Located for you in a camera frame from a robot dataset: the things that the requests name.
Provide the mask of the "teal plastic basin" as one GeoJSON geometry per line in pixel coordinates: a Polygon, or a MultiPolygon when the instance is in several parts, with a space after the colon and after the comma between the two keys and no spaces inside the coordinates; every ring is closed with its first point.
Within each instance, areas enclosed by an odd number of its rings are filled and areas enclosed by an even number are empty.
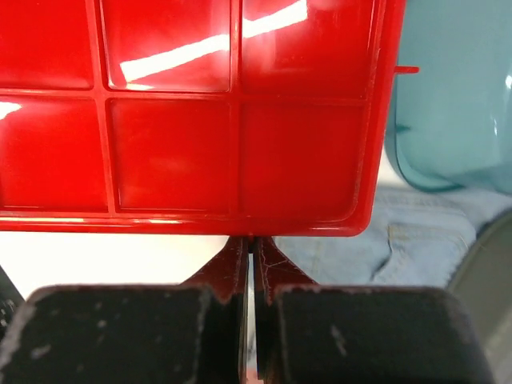
{"type": "Polygon", "coordinates": [[[511,192],[511,4],[409,1],[388,156],[413,187],[511,192]]]}

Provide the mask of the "red plastic tray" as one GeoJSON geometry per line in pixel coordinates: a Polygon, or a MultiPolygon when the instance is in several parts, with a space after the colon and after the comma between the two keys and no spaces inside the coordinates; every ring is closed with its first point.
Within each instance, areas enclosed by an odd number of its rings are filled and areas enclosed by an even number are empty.
{"type": "Polygon", "coordinates": [[[4,1],[1,228],[353,236],[404,1],[4,1]]]}

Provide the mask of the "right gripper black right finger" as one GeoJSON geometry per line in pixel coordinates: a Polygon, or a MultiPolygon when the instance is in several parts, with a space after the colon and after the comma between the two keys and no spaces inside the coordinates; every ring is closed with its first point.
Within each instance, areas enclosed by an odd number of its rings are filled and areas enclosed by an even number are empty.
{"type": "Polygon", "coordinates": [[[321,285],[276,247],[253,248],[258,377],[265,383],[492,383],[470,318],[424,286],[321,285]]]}

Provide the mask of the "light blue denim jacket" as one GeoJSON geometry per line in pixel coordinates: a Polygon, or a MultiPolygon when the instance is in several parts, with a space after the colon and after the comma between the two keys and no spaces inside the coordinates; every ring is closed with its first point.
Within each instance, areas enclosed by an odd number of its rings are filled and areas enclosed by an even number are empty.
{"type": "Polygon", "coordinates": [[[509,196],[485,190],[383,186],[359,235],[281,236],[275,243],[320,284],[446,287],[480,229],[510,207],[509,196]]]}

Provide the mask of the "grey plastic basin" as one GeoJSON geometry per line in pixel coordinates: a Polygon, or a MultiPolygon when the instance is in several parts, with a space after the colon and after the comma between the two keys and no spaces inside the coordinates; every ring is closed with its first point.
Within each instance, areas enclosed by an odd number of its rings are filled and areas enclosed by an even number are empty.
{"type": "Polygon", "coordinates": [[[496,383],[511,382],[511,211],[484,225],[448,290],[467,309],[496,383]]]}

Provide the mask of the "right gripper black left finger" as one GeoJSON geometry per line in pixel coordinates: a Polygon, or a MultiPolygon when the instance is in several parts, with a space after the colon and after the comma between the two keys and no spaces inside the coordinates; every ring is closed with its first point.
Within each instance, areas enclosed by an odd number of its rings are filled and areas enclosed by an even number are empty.
{"type": "Polygon", "coordinates": [[[36,290],[1,342],[4,383],[244,383],[248,241],[169,285],[36,290]]]}

